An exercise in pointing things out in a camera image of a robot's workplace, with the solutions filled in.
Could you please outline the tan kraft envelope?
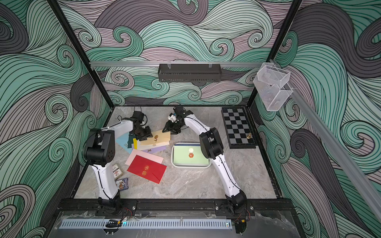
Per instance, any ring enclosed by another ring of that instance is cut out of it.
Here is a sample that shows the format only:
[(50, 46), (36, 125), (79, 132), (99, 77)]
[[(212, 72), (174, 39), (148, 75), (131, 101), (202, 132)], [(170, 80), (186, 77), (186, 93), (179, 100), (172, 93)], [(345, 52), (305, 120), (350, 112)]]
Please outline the tan kraft envelope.
[(152, 137), (147, 138), (147, 140), (141, 141), (141, 145), (157, 145), (165, 142), (169, 142), (171, 139), (171, 133), (169, 131), (154, 131), (152, 132)]

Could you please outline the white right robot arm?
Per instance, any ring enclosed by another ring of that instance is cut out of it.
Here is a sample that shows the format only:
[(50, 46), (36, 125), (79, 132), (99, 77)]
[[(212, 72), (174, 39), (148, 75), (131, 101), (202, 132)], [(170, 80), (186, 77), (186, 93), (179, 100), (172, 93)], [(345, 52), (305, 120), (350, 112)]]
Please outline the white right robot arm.
[(192, 111), (182, 106), (175, 106), (168, 116), (163, 132), (179, 134), (183, 126), (192, 129), (199, 135), (201, 151), (216, 169), (224, 187), (228, 208), (233, 215), (242, 215), (247, 211), (247, 196), (236, 183), (230, 171), (224, 147), (217, 128), (210, 128), (202, 123)]

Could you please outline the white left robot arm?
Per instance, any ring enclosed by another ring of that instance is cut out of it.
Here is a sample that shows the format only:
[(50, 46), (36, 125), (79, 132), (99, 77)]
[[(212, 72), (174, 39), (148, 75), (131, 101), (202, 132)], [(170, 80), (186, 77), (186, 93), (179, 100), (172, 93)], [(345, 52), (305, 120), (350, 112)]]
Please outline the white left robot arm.
[(129, 118), (101, 129), (91, 130), (85, 143), (83, 156), (96, 175), (99, 188), (98, 202), (118, 213), (122, 210), (120, 191), (116, 186), (112, 161), (116, 155), (116, 139), (129, 133), (137, 140), (153, 137), (147, 124), (147, 116), (141, 111), (134, 111)]

